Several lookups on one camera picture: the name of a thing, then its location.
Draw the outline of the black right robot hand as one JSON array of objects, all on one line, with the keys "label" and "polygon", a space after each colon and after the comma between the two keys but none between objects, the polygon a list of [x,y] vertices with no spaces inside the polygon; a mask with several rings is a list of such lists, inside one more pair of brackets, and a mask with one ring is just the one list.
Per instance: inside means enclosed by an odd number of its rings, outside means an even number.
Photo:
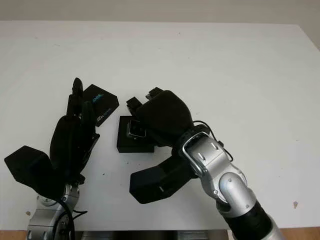
[{"label": "black right robot hand", "polygon": [[177,152],[196,133],[210,132],[203,124],[194,125],[189,108],[172,91],[155,87],[146,97],[145,103],[130,98],[127,108],[158,147],[171,147]]}]

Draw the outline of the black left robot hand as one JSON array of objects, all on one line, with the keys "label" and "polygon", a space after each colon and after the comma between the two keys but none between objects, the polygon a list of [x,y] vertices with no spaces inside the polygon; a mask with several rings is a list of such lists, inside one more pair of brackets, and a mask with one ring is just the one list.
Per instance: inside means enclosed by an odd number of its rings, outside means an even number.
[{"label": "black left robot hand", "polygon": [[100,135],[96,133],[93,104],[84,99],[83,83],[75,78],[66,114],[57,122],[49,149],[53,169],[71,185],[82,185],[85,168]]}]

